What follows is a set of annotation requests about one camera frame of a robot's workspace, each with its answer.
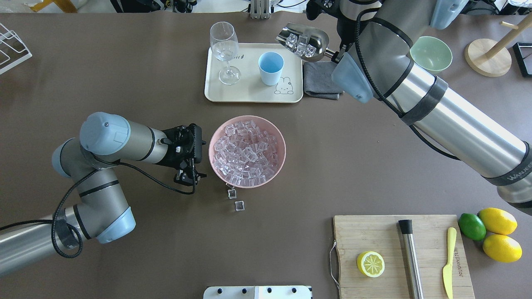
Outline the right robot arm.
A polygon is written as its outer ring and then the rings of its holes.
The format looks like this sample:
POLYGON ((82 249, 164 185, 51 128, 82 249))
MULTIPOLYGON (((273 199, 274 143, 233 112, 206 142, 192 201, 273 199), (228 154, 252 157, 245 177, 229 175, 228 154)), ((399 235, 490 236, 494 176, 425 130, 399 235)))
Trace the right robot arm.
POLYGON ((424 70, 407 53, 428 27, 443 29, 465 1, 353 0, 360 7, 342 11, 342 0, 310 0, 308 19, 324 12, 353 23, 343 42, 351 47, 332 73, 332 81, 356 100, 376 98, 414 133, 422 131, 492 185, 511 206, 531 214, 531 148, 466 99, 443 79, 424 70))

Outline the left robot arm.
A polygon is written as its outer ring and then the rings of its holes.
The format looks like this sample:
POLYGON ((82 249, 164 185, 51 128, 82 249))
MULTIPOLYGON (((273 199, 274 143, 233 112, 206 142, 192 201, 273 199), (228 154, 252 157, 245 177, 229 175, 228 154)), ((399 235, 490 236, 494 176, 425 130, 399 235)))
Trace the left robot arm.
POLYGON ((105 244, 133 231, 133 212, 114 172, 119 165, 171 191, 194 194, 206 177, 196 168, 205 144, 194 123, 161 131, 117 114, 91 114, 79 137, 52 155, 56 172, 74 182, 55 211, 1 228, 1 275, 52 254, 74 259, 87 240, 105 244))

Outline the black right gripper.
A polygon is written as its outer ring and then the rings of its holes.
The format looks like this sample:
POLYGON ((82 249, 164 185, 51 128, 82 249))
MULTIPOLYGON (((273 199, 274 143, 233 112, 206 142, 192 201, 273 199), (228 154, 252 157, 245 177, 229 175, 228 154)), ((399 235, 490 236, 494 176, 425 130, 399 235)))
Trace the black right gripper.
POLYGON ((305 9, 308 20, 315 20, 322 13, 331 15, 337 19, 345 16, 340 10, 340 0, 308 0, 305 9))

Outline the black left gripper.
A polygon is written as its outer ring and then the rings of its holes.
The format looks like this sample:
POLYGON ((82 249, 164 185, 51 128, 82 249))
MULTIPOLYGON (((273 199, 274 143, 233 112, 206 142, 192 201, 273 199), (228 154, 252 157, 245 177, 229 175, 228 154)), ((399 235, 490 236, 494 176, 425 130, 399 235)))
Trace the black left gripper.
POLYGON ((202 128, 191 123, 162 131, 165 135, 163 144, 167 145, 167 152, 161 160, 161 165, 176 169, 174 182, 180 185, 198 185, 198 182, 207 178, 207 174, 198 172, 195 168, 182 168, 183 162, 198 164, 202 161, 202 146, 206 142, 202 138, 202 128))

